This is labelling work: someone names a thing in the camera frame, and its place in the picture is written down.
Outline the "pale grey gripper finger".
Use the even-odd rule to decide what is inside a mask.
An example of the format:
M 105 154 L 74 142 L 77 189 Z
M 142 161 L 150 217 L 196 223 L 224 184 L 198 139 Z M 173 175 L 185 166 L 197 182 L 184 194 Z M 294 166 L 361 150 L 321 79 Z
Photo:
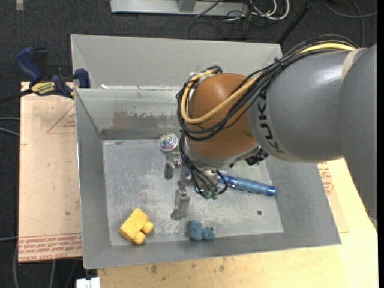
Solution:
M 164 177 L 166 179 L 172 179 L 174 171 L 182 166 L 182 160 L 180 157 L 173 157 L 166 161 L 164 166 Z
M 190 196 L 186 190 L 176 190 L 174 210 L 171 213 L 171 219 L 181 220 L 187 216 Z

